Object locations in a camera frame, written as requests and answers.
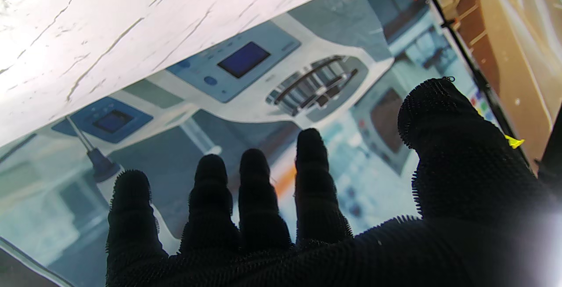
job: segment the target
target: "button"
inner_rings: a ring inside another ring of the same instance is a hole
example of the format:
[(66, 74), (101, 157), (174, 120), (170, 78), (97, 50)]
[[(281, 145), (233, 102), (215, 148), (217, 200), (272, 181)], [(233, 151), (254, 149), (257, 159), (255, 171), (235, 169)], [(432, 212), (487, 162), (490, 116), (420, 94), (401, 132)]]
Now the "button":
[(218, 83), (214, 77), (210, 76), (206, 76), (203, 81), (211, 86), (215, 86)]
[(187, 69), (188, 67), (191, 67), (191, 63), (189, 63), (189, 61), (187, 59), (178, 62), (177, 65), (179, 65), (180, 67), (183, 67), (184, 69)]

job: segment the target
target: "control panel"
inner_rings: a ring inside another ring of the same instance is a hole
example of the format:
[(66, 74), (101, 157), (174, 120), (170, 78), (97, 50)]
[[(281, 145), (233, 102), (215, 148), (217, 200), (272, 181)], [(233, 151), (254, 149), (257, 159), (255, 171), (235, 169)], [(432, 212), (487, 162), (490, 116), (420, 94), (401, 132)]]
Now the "control panel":
[[(119, 143), (152, 118), (112, 97), (104, 97), (70, 116), (80, 130), (109, 143)], [(54, 125), (52, 130), (76, 136), (66, 119)]]
[(236, 97), (301, 42), (265, 22), (167, 68), (222, 103)]

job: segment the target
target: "metal rod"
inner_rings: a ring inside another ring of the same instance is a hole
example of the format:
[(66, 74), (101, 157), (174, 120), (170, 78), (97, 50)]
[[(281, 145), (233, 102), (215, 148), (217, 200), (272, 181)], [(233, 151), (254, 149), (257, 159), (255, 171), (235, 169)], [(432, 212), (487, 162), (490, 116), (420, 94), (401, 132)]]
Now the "metal rod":
[(92, 143), (90, 143), (88, 138), (86, 138), (86, 136), (84, 135), (82, 130), (80, 130), (77, 127), (77, 125), (74, 123), (74, 121), (72, 121), (72, 119), (70, 119), (70, 116), (66, 116), (65, 118), (70, 123), (70, 125), (72, 126), (72, 129), (74, 130), (74, 132), (78, 136), (78, 139), (80, 140), (80, 142), (82, 142), (84, 147), (86, 147), (86, 150), (88, 150), (88, 152), (92, 151), (94, 149), (94, 146), (92, 145)]

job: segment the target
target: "white marble surface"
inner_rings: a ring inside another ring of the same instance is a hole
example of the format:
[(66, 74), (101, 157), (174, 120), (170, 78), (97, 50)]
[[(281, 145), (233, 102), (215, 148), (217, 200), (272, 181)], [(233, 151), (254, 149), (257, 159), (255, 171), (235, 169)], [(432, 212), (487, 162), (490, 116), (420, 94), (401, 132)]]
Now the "white marble surface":
[(0, 146), (309, 0), (0, 0)]

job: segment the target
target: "display screen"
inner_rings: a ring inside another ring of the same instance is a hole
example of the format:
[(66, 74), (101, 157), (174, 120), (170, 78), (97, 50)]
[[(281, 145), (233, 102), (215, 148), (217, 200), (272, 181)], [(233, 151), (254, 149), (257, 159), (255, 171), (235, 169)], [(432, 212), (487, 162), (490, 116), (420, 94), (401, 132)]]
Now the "display screen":
[(259, 65), (271, 54), (255, 43), (247, 43), (238, 51), (218, 63), (218, 66), (230, 73), (233, 77), (240, 79), (251, 69)]
[(130, 115), (114, 109), (104, 117), (98, 119), (94, 123), (94, 126), (108, 133), (115, 133), (132, 120), (133, 117)]
[(394, 153), (398, 153), (403, 145), (397, 124), (401, 105), (400, 95), (394, 89), (389, 89), (371, 111), (371, 121), (375, 130)]

